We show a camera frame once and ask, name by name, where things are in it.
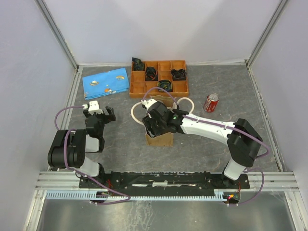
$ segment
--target wooden tray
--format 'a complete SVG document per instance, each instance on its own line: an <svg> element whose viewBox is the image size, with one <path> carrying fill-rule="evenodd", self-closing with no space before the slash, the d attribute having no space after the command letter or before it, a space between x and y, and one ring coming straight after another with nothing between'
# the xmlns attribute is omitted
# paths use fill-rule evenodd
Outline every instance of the wooden tray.
<svg viewBox="0 0 308 231"><path fill-rule="evenodd" d="M187 97L188 96L188 81L173 81L171 70L184 69L186 70L185 60L163 60L163 61L143 61L146 67L152 66L158 71L158 80L170 80L173 85L173 92L170 94L173 97ZM129 85L129 96L131 98L143 98L144 94L152 87L157 87L157 81L145 81L145 71L132 71L133 63L131 63L131 75ZM165 92L158 92L157 89L152 90L149 96L168 96Z"/></svg>

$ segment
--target blue towel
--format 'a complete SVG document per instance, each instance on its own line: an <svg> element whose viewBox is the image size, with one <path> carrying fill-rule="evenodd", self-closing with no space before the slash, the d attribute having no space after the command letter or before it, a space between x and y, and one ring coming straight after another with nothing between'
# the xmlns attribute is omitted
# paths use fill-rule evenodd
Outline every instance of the blue towel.
<svg viewBox="0 0 308 231"><path fill-rule="evenodd" d="M82 78L85 100L127 91L128 77L125 68Z"/></svg>

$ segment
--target soda can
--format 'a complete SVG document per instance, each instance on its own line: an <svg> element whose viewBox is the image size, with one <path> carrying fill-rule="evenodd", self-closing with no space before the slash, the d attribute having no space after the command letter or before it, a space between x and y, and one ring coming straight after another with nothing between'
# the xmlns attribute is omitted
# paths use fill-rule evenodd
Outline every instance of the soda can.
<svg viewBox="0 0 308 231"><path fill-rule="evenodd" d="M206 98L203 109L206 112L213 112L219 102L219 97L216 93L209 94Z"/></svg>

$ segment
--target floor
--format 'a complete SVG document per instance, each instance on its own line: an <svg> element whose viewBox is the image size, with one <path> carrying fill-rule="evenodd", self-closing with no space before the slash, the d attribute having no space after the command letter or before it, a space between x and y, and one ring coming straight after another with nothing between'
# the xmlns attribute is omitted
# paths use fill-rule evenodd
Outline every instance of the floor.
<svg viewBox="0 0 308 231"><path fill-rule="evenodd" d="M242 193L243 200L252 193ZM239 207L222 202L135 201L94 206L46 200L38 231L295 231L283 192L264 192Z"/></svg>
<svg viewBox="0 0 308 231"><path fill-rule="evenodd" d="M119 67L83 68L82 77L106 72ZM126 67L130 77L130 67ZM245 65L206 65L187 66L189 98L195 103L194 114L219 121L247 119L263 141L269 138L258 106L257 97ZM220 101L212 113L203 110L209 93L217 93ZM149 147L146 145L143 126L135 123L130 116L132 105L138 99L131 99L127 92L108 95L97 99L101 108L114 108L116 122L109 123L104 129L105 149L99 154L87 154L92 160L102 163L106 172L110 171L212 171L220 172L230 160L228 147L208 138L174 135L174 147ZM75 105L87 103L84 100L83 85L80 81ZM190 109L189 103L182 102L180 108ZM138 118L144 116L144 109L136 108ZM80 109L74 109L70 128L84 128L85 117ZM270 154L255 162L254 166L264 171L278 171L276 160Z"/></svg>

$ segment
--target black mounting plate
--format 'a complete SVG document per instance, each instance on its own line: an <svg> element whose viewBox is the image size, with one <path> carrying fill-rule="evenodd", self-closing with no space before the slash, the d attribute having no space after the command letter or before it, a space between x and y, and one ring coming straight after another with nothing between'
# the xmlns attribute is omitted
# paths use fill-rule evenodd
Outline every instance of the black mounting plate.
<svg viewBox="0 0 308 231"><path fill-rule="evenodd" d="M221 173L209 172L111 172L104 178L114 190L130 196L213 196L214 189L237 190L239 183L241 189L250 189L246 174L241 174L236 181L223 179ZM90 179L80 180L79 187L101 188Z"/></svg>

